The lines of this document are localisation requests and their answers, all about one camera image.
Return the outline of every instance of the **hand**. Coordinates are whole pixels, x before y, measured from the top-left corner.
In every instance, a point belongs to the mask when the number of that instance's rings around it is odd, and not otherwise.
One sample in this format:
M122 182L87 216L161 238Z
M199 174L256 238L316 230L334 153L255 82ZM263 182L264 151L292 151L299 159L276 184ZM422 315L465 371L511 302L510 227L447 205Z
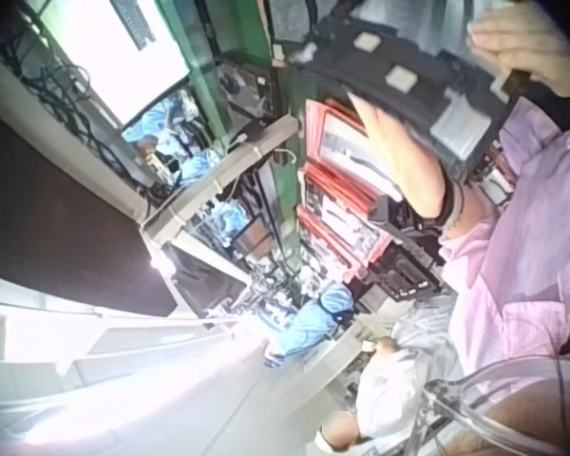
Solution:
M561 97L570 97L570 45L551 19L523 3L489 11L469 27L471 50L501 69L529 71Z
M427 219L439 216L446 185L436 157L415 141L399 121L368 102L349 96L386 174L399 185L418 215Z

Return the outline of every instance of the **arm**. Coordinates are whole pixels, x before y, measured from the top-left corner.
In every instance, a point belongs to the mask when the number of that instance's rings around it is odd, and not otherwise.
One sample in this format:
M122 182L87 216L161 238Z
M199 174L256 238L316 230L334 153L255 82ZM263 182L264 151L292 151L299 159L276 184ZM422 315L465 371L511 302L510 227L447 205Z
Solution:
M416 142L405 127L371 104L351 95L365 124L375 152L391 170L411 207L423 218L434 219L441 213L446 184L438 160ZM455 225L446 233L459 238L470 232L486 216L485 205L470 187L463 187L465 204Z

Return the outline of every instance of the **finger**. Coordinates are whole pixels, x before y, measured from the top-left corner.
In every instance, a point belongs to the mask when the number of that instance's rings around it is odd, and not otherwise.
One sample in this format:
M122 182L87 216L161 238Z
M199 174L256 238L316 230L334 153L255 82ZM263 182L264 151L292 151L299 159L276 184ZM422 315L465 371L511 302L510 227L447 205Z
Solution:
M566 42L556 33L472 32L470 38L473 46L494 52L513 49L528 49L543 52L568 49Z
M479 49L478 47L471 46L470 51L475 55L479 64L491 74L499 74L507 70L506 66L498 60L498 54L487 50Z
M539 52L525 49L508 50L498 54L498 61L504 67L523 69L536 74L544 73L545 56Z
M552 26L543 13L530 5L497 9L484 13L471 24L469 32L480 31L547 31Z
M378 125L376 108L360 99L359 97L349 93L349 98L357 111L357 114L361 118L361 122L365 126L366 132L371 140L374 142L381 141L380 128Z

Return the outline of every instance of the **monitor screen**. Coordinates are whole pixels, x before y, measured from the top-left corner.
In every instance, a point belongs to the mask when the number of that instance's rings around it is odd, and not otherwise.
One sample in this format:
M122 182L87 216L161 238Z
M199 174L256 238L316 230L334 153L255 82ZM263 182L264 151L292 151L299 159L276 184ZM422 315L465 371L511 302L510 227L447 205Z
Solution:
M155 0L52 0L41 20L121 124L189 72Z
M89 305L167 316L177 304L150 259L134 220L0 120L0 278Z

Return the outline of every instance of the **sticker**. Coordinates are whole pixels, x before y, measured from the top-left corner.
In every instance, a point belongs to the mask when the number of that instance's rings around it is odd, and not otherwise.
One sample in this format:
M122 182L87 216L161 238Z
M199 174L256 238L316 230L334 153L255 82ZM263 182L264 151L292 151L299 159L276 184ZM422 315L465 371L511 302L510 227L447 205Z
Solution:
M378 35L363 31L353 41L357 49L365 50L366 52L374 52L382 40Z
M387 84L400 92L408 93L418 82L418 75L407 68L395 65L385 78Z
M275 55L275 59L280 61L285 60L285 53L283 52L282 45L273 45L273 54Z

